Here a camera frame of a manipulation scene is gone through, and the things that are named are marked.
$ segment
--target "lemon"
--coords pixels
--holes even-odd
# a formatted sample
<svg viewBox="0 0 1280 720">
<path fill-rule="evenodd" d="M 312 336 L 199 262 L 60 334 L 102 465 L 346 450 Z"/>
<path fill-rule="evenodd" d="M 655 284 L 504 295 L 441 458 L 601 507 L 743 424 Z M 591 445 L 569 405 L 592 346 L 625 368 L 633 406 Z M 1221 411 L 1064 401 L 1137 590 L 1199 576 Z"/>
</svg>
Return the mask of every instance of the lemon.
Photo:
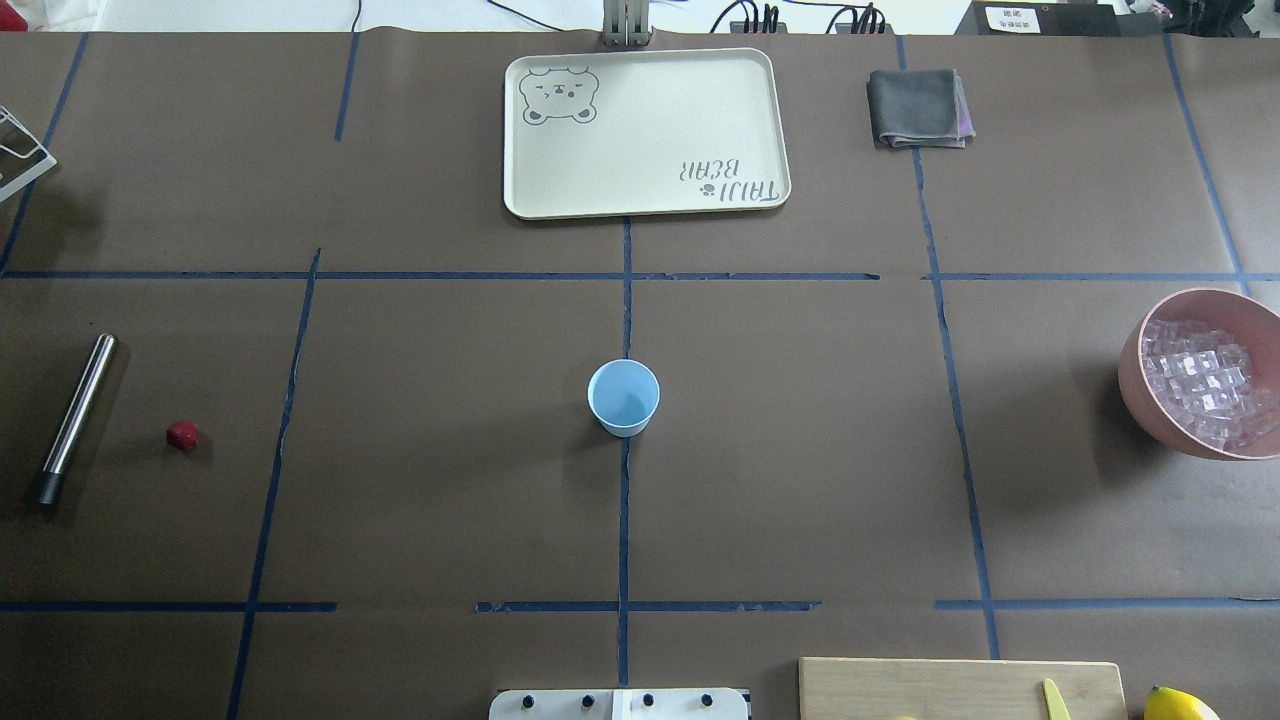
<svg viewBox="0 0 1280 720">
<path fill-rule="evenodd" d="M 1174 688 L 1151 688 L 1142 720 L 1221 720 L 1201 698 Z"/>
</svg>

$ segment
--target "pink bowl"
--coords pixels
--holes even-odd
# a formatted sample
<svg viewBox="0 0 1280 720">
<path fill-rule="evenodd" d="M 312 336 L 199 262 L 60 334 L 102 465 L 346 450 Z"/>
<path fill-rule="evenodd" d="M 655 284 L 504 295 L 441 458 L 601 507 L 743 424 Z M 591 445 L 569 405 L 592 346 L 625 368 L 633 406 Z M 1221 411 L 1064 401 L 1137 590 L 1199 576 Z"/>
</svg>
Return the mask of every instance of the pink bowl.
<svg viewBox="0 0 1280 720">
<path fill-rule="evenodd" d="M 1280 316 L 1243 295 L 1198 287 L 1161 300 L 1138 323 L 1120 354 L 1120 395 L 1138 424 L 1160 442 L 1179 452 L 1210 460 L 1271 460 L 1280 457 L 1280 430 L 1268 433 L 1238 452 L 1217 450 L 1183 429 L 1160 406 L 1142 373 L 1142 337 L 1152 320 L 1204 320 L 1211 328 L 1235 336 L 1253 360 L 1256 388 L 1280 391 Z"/>
</svg>

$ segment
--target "white tray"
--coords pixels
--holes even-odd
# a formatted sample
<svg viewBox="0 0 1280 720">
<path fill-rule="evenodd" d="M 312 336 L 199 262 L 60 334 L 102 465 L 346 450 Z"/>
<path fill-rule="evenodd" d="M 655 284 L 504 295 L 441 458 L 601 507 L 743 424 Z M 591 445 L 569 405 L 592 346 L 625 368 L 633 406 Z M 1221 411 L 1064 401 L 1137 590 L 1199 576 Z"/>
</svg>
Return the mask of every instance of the white tray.
<svg viewBox="0 0 1280 720">
<path fill-rule="evenodd" d="M 788 195 L 773 64 L 759 50 L 507 67 L 503 200 L 521 218 L 748 210 Z"/>
</svg>

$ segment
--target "bowl of ice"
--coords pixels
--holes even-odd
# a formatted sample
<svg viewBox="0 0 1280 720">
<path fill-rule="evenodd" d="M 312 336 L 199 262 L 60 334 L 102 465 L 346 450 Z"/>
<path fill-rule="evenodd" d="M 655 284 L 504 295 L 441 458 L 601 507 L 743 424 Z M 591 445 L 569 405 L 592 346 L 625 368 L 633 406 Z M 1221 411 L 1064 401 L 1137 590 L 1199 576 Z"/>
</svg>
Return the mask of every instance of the bowl of ice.
<svg viewBox="0 0 1280 720">
<path fill-rule="evenodd" d="M 1120 356 L 1120 395 L 1138 424 L 1211 460 L 1280 457 L 1280 316 L 1225 290 L 1161 300 Z"/>
</svg>

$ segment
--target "yellow knife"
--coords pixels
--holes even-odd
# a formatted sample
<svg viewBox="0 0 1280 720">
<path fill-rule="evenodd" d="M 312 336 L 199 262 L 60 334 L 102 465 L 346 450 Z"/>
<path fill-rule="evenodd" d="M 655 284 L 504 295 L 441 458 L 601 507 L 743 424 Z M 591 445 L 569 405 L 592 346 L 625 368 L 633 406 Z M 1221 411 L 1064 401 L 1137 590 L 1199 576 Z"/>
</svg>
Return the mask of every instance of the yellow knife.
<svg viewBox="0 0 1280 720">
<path fill-rule="evenodd" d="M 1048 678 L 1044 678 L 1044 705 L 1048 706 L 1048 720 L 1071 720 L 1066 703 L 1062 702 L 1062 693 L 1057 692 L 1057 685 Z"/>
</svg>

